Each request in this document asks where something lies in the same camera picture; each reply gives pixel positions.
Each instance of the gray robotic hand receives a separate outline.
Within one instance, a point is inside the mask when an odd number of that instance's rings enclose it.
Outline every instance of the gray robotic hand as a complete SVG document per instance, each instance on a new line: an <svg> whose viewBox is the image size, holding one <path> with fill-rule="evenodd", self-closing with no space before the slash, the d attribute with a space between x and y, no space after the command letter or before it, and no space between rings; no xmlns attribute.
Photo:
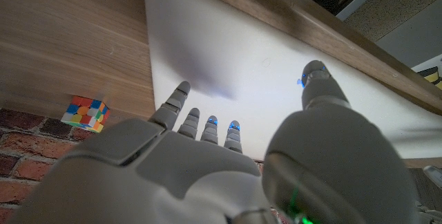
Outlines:
<svg viewBox="0 0 442 224"><path fill-rule="evenodd" d="M149 121L127 120L76 146L10 223L415 223L415 187L381 132L350 104L322 62L302 74L303 111L276 131L262 176L233 121L218 146L192 109L172 131L190 85Z"/></svg>
<svg viewBox="0 0 442 224"><path fill-rule="evenodd" d="M182 82L149 121L124 121L76 146L10 223L276 223L237 121L224 147L215 116L195 141L195 108L171 130L189 91Z"/></svg>

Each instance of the brick wall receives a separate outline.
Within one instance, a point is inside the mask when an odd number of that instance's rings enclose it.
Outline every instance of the brick wall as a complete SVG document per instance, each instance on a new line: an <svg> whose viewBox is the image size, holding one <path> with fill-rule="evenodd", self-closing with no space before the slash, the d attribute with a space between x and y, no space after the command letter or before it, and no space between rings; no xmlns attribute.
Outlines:
<svg viewBox="0 0 442 224"><path fill-rule="evenodd" d="M0 109L0 224L58 158L91 135L59 120Z"/></svg>

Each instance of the wooden surface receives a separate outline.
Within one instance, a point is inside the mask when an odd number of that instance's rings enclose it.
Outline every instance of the wooden surface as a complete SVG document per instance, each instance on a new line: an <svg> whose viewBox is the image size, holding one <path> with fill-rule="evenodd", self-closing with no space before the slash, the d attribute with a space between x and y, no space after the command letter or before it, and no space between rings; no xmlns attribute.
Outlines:
<svg viewBox="0 0 442 224"><path fill-rule="evenodd" d="M418 201L432 210L442 211L442 189L439 189L422 171L409 169L416 183Z"/></svg>
<svg viewBox="0 0 442 224"><path fill-rule="evenodd" d="M395 88L442 115L442 91L312 0L222 0Z"/></svg>
<svg viewBox="0 0 442 224"><path fill-rule="evenodd" d="M405 166L408 168L424 168L428 165L433 165L442 168L442 158L413 158L403 159Z"/></svg>
<svg viewBox="0 0 442 224"><path fill-rule="evenodd" d="M110 123L154 111L144 0L0 0L0 107L60 118L72 95Z"/></svg>

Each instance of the white board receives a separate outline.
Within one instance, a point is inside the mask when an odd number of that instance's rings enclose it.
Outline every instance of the white board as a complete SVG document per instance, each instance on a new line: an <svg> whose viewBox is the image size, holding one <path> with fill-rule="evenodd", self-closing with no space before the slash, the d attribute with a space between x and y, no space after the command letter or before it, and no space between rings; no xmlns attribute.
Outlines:
<svg viewBox="0 0 442 224"><path fill-rule="evenodd" d="M297 80L304 66L318 59L353 109L373 122L403 158L442 156L441 116L219 0L146 0L146 11L156 107L181 81L192 86L175 130L198 107L198 137L206 119L215 115L223 145L230 121L237 120L244 154L263 159L279 124L302 110Z"/></svg>

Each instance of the rubik's cube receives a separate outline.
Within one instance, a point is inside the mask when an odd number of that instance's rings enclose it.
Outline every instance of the rubik's cube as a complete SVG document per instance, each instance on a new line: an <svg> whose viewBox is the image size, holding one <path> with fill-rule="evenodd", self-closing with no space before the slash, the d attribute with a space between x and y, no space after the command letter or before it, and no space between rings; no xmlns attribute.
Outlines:
<svg viewBox="0 0 442 224"><path fill-rule="evenodd" d="M88 131L99 133L109 117L108 107L99 100L74 96L61 121Z"/></svg>

